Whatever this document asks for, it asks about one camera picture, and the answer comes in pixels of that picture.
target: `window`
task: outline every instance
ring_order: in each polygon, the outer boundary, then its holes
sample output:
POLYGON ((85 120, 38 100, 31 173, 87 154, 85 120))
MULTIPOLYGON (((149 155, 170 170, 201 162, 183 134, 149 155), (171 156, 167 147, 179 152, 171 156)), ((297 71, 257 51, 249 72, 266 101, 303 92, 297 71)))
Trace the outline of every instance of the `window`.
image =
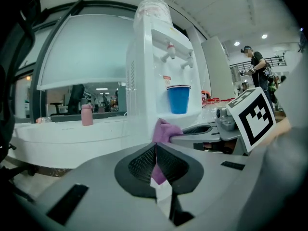
POLYGON ((46 18, 46 20, 44 22, 46 23, 46 22, 51 22, 51 21, 58 20, 65 13, 66 13, 66 10, 61 10, 61 11, 57 11, 57 12, 51 13, 51 14, 49 14, 49 16, 46 18))
POLYGON ((133 38, 131 19, 101 14, 69 17, 49 46, 38 90, 124 82, 126 51, 133 38))
POLYGON ((93 113, 126 112, 124 83, 77 84, 46 92, 46 116, 79 115, 83 104, 91 104, 93 113))
POLYGON ((116 16, 123 16, 134 19, 135 11, 122 10, 112 7, 100 7, 100 6, 91 6, 84 7, 79 14, 112 14, 116 16))
POLYGON ((19 119, 30 118, 30 85, 32 75, 23 77, 16 82, 15 116, 19 119))
POLYGON ((48 37, 49 33, 51 32, 52 28, 48 27, 42 29, 40 31, 35 32, 35 43, 32 47, 31 51, 29 52, 28 56, 24 59, 22 64, 20 65, 19 69, 28 66, 29 64, 35 63, 40 49, 42 48, 46 38, 48 37))

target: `person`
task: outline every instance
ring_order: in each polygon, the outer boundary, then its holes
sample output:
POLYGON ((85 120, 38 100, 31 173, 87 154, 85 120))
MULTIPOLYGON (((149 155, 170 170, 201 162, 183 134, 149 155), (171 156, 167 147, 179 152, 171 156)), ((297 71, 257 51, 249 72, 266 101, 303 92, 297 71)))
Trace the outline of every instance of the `person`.
POLYGON ((97 98, 94 98, 94 113, 98 113, 99 101, 97 98))
POLYGON ((241 53, 244 53, 247 57, 251 58, 251 65, 249 71, 245 72, 246 75, 252 76, 255 87, 261 87, 267 97, 272 111, 274 112, 273 104, 270 99, 269 82, 268 77, 263 73, 266 62, 258 51, 253 51, 250 46, 245 46, 241 53))
MULTIPOLYGON (((285 75, 282 75, 280 77, 280 83, 283 83, 285 81, 285 79, 287 79, 287 77, 285 75)), ((282 108, 281 104, 278 101, 275 104, 275 107, 277 108, 277 111, 283 112, 283 108, 282 108)))
POLYGON ((242 83, 243 91, 246 91, 249 88, 249 84, 247 82, 242 83))

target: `pink bottle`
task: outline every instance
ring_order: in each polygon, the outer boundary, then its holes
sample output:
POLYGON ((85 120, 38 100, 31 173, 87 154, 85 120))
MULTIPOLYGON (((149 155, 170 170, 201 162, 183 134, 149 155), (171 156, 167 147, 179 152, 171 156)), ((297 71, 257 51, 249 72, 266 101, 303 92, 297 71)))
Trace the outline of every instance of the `pink bottle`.
POLYGON ((83 126, 93 125, 92 106, 84 104, 81 107, 81 123, 83 126))

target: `ceiling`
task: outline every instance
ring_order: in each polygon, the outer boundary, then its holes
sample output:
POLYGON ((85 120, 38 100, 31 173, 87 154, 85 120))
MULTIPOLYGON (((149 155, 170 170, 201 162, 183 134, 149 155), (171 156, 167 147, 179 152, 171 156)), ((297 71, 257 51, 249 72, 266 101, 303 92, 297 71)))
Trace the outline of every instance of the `ceiling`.
POLYGON ((268 33, 271 44, 294 42, 293 36, 298 32, 295 20, 281 0, 165 1, 191 16, 206 32, 205 36, 218 36, 228 52, 238 50, 234 48, 235 41, 245 39, 245 44, 253 45, 258 43, 260 35, 268 33))

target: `white wall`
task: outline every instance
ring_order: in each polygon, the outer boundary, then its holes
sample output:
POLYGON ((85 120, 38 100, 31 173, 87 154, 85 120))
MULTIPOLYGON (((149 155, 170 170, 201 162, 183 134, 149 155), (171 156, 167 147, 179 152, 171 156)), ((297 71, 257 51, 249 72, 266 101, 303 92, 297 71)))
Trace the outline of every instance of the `white wall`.
POLYGON ((201 90, 206 90, 210 93, 211 92, 211 82, 210 77, 208 74, 208 68, 206 59, 204 56, 204 52, 202 49, 201 44, 206 41, 205 37, 194 27, 191 26, 186 30, 188 38, 192 43, 192 47, 194 50, 194 55, 196 57, 198 71, 199 71, 199 78, 201 84, 201 90))
POLYGON ((211 96, 220 99, 234 97, 233 82, 227 57, 217 36, 202 43, 211 79, 211 96))
MULTIPOLYGON (((275 57, 275 56, 283 56, 283 52, 285 53, 284 59, 287 66, 276 66, 273 67, 273 71, 282 75, 282 72, 289 72, 291 73, 293 69, 297 66, 299 61, 302 58, 302 53, 298 51, 297 44, 280 44, 280 45, 261 45, 258 47, 254 47, 254 51, 259 51, 264 58, 275 57)), ((238 64, 242 62, 251 61, 250 58, 247 58, 244 54, 240 52, 233 52, 229 54, 229 65, 238 64)))
POLYGON ((47 91, 47 104, 64 102, 64 96, 69 93, 69 87, 60 87, 47 91))

